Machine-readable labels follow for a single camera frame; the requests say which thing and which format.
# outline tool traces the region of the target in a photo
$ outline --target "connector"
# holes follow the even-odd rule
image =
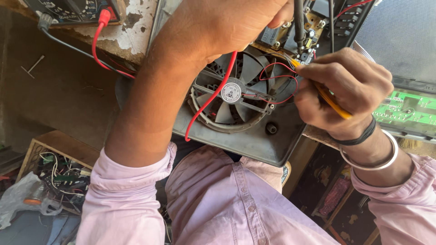
[[[105,27],[107,27],[110,17],[111,17],[110,11],[108,9],[102,9],[102,11],[100,12],[99,24],[103,23]]]
[[[41,14],[41,16],[39,17],[38,29],[39,30],[45,29],[46,31],[48,31],[52,21],[53,21],[53,17],[51,15],[45,13]]]

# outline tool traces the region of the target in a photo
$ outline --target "green circuit board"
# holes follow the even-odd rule
[[[436,129],[436,96],[395,89],[372,115],[381,123]]]

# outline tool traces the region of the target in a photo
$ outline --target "pink shirt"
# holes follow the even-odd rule
[[[141,168],[119,165],[102,150],[92,171],[77,244],[164,244],[155,182],[170,174],[176,149],[170,143],[162,160]],[[354,187],[371,197],[369,209],[377,217],[384,245],[436,241],[436,161],[411,157],[416,170],[401,186],[371,187],[352,173]],[[211,146],[186,156],[171,172],[165,190],[173,244],[338,244],[255,174],[265,165],[246,157],[234,163]]]

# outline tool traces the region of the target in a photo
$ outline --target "silver bangle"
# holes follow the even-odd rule
[[[351,161],[351,159],[346,155],[346,153],[342,149],[342,146],[340,145],[339,146],[339,152],[341,153],[341,156],[344,158],[344,160],[348,164],[350,164],[351,166],[353,166],[355,168],[361,169],[361,170],[369,170],[369,171],[371,171],[371,170],[380,170],[380,169],[384,169],[384,168],[389,167],[395,161],[395,159],[397,159],[397,156],[398,156],[398,144],[397,144],[397,141],[394,139],[394,137],[390,133],[388,133],[388,132],[386,132],[384,130],[381,130],[381,131],[383,133],[385,133],[385,135],[389,138],[389,140],[391,141],[392,147],[394,148],[394,155],[392,156],[392,158],[388,162],[382,163],[382,164],[380,164],[378,166],[375,166],[375,167],[363,167],[363,166],[359,166],[356,163],[353,163]]]

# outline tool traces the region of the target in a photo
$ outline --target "fan sticker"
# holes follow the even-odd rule
[[[241,97],[241,87],[234,83],[227,83],[221,90],[221,98],[225,102],[235,102]]]

